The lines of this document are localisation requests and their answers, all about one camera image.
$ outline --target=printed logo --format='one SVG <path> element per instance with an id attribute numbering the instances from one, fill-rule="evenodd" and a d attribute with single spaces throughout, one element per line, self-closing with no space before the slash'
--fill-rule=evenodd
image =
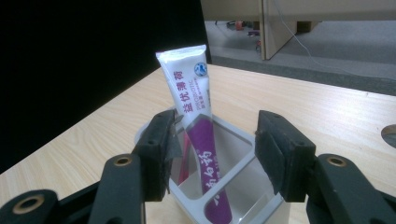
<path id="1" fill-rule="evenodd" d="M 198 77 L 203 77 L 207 75 L 206 63 L 198 63 L 194 67 L 194 72 Z"/>

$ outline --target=wooden table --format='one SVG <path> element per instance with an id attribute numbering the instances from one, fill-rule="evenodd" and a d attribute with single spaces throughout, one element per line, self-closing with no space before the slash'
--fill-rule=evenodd
<path id="1" fill-rule="evenodd" d="M 213 113 L 254 134 L 261 109 L 288 119 L 317 145 L 354 161 L 372 184 L 396 195 L 396 148 L 381 130 L 396 124 L 396 97 L 209 65 Z M 60 199 L 99 180 L 105 162 L 134 148 L 134 135 L 173 105 L 161 69 L 0 175 L 0 206 L 31 189 Z M 148 223 L 186 223 L 172 195 L 147 203 Z M 290 223 L 308 223 L 294 203 Z"/>

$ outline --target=white plastic holder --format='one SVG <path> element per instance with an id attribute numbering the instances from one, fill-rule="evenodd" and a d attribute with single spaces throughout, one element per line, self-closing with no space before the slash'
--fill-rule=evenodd
<path id="1" fill-rule="evenodd" d="M 177 184 L 181 159 L 174 159 L 169 180 L 171 194 L 195 223 L 210 223 L 205 217 L 205 205 L 223 189 L 231 206 L 232 223 L 289 223 L 290 204 L 274 195 L 271 181 L 255 154 L 254 136 L 242 132 L 230 123 L 213 116 L 216 151 L 222 179 L 206 194 L 202 194 L 198 164 L 193 148 L 189 156 L 189 177 Z M 135 137 L 137 143 L 143 126 Z M 178 129 L 180 144 L 182 129 Z"/>

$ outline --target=white toothpaste tube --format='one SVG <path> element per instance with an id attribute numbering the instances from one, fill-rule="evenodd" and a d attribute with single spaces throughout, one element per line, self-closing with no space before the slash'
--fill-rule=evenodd
<path id="1" fill-rule="evenodd" d="M 215 149 L 205 51 L 206 45 L 201 45 L 156 53 L 177 113 L 183 115 L 181 124 L 195 148 L 203 194 L 221 178 Z M 205 215 L 215 224 L 232 221 L 225 190 L 207 204 Z"/>

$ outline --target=dark background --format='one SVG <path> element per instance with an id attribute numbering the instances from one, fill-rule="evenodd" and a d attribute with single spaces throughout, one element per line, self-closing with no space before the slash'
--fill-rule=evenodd
<path id="1" fill-rule="evenodd" d="M 155 52 L 208 45 L 199 0 L 2 1 L 0 18 L 0 173 L 159 68 Z"/>

